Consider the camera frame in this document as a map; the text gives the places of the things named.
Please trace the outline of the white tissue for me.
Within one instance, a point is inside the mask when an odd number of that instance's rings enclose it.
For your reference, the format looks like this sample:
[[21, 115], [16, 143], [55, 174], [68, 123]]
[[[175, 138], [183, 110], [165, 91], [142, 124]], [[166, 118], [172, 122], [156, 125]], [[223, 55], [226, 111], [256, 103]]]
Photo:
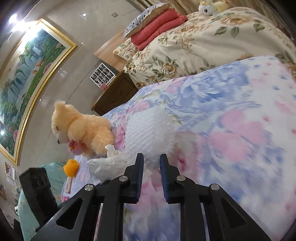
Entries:
[[107, 150], [106, 158], [90, 159], [87, 162], [90, 173], [101, 183], [123, 175], [130, 164], [126, 153], [116, 150], [114, 145], [107, 145], [105, 149]]

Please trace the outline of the white foam net sleeve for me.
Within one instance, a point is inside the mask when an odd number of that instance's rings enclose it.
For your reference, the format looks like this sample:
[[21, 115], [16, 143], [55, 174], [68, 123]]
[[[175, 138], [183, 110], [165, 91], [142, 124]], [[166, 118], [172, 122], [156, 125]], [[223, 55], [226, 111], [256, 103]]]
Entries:
[[170, 156], [176, 136], [176, 122], [159, 105], [134, 113], [127, 121], [125, 129], [125, 154], [135, 158], [144, 156], [147, 168], [159, 168], [161, 154]]

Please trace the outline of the teal bedsheet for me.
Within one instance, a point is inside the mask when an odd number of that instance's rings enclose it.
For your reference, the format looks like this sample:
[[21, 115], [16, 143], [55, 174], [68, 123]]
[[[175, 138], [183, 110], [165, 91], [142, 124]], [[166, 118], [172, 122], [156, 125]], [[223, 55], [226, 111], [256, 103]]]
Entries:
[[49, 220], [48, 214], [61, 203], [62, 187], [66, 180], [63, 166], [50, 163], [28, 168], [20, 174], [18, 217], [24, 240], [31, 240]]

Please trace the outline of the orange knitted cup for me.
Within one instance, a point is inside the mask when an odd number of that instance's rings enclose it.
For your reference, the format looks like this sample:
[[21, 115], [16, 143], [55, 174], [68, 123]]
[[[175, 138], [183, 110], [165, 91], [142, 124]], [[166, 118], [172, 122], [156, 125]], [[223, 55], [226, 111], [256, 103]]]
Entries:
[[69, 159], [66, 165], [63, 167], [66, 176], [73, 178], [79, 170], [79, 163], [74, 159]]

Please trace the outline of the cream teddy bear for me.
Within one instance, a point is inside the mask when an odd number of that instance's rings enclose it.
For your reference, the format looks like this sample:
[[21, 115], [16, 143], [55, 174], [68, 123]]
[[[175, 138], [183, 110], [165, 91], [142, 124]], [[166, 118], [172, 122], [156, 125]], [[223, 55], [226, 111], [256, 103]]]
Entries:
[[106, 156], [107, 145], [114, 145], [115, 138], [107, 118], [82, 114], [74, 106], [58, 100], [54, 103], [51, 129], [58, 144], [79, 142], [85, 157]]

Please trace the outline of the blue pink floral bedspread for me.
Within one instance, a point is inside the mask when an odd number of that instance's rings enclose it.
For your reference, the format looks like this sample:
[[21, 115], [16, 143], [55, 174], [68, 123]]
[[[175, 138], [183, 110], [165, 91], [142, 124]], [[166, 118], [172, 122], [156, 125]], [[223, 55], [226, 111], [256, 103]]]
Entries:
[[295, 68], [280, 57], [236, 61], [143, 87], [109, 113], [115, 147], [131, 118], [155, 106], [176, 127], [171, 165], [219, 184], [269, 235], [295, 221]]

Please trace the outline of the gold framed landscape painting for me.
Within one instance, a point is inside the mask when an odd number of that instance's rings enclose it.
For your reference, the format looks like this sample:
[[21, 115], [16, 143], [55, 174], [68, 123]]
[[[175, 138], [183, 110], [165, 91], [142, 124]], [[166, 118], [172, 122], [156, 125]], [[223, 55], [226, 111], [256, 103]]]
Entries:
[[77, 45], [44, 19], [34, 21], [1, 67], [1, 153], [19, 165], [25, 132], [47, 84]]

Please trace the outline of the wooden nightstand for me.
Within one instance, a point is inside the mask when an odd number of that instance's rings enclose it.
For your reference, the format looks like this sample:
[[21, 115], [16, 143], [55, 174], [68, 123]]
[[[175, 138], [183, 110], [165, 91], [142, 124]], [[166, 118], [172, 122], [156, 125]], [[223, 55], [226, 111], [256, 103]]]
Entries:
[[128, 102], [137, 92], [138, 89], [130, 76], [122, 70], [103, 91], [91, 110], [103, 116], [112, 109]]

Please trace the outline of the floral beige bed quilt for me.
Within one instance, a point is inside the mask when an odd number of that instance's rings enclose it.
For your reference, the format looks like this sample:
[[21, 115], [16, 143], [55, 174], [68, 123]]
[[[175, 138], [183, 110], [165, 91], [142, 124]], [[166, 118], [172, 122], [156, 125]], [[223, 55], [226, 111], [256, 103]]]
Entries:
[[194, 75], [220, 65], [271, 55], [295, 73], [295, 45], [267, 17], [246, 8], [216, 16], [195, 12], [182, 25], [161, 33], [143, 50], [131, 40], [114, 50], [137, 88]]

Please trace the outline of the blue white patterned pillow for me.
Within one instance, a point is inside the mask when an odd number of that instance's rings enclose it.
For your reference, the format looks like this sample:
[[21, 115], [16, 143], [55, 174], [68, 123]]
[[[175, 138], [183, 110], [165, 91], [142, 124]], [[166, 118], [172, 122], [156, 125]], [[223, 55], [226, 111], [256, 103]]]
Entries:
[[155, 4], [153, 6], [148, 7], [130, 22], [130, 24], [127, 26], [123, 33], [122, 39], [126, 40], [128, 38], [131, 38], [133, 35], [138, 33], [150, 22], [152, 22], [156, 17], [158, 17], [168, 9], [169, 5], [167, 3]]

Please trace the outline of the folded red blanket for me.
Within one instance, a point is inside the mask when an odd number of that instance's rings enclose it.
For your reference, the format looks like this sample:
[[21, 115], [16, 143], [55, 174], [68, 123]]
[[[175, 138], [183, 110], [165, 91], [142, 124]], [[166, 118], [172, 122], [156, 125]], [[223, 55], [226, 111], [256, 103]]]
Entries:
[[181, 15], [174, 9], [168, 9], [133, 35], [131, 41], [137, 47], [138, 51], [142, 51], [161, 33], [182, 25], [187, 20], [186, 15]]

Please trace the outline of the white bunny plush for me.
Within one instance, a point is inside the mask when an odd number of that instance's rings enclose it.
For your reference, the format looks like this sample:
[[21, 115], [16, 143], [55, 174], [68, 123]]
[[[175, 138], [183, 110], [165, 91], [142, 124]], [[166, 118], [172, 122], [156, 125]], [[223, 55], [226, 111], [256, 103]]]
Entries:
[[212, 1], [203, 1], [199, 4], [198, 8], [199, 12], [202, 13], [205, 16], [212, 16], [219, 13], [216, 11], [215, 6], [213, 5]]

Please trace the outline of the tan bear plush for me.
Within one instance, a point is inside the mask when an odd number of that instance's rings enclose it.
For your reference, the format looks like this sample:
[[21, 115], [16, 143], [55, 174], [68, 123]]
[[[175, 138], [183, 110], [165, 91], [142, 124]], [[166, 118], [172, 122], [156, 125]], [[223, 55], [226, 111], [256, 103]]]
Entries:
[[223, 1], [214, 2], [213, 5], [215, 6], [216, 11], [219, 11], [219, 12], [222, 12], [222, 11], [225, 11], [225, 10], [231, 8], [231, 6], [228, 3], [223, 2]]

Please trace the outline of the photo collage frame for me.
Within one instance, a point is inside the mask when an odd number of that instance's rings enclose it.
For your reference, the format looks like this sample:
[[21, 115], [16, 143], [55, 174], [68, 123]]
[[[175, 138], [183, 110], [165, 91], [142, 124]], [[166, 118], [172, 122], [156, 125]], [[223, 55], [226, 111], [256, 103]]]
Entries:
[[108, 68], [104, 63], [100, 63], [91, 74], [90, 79], [96, 86], [105, 89], [115, 77], [116, 75], [110, 68]]

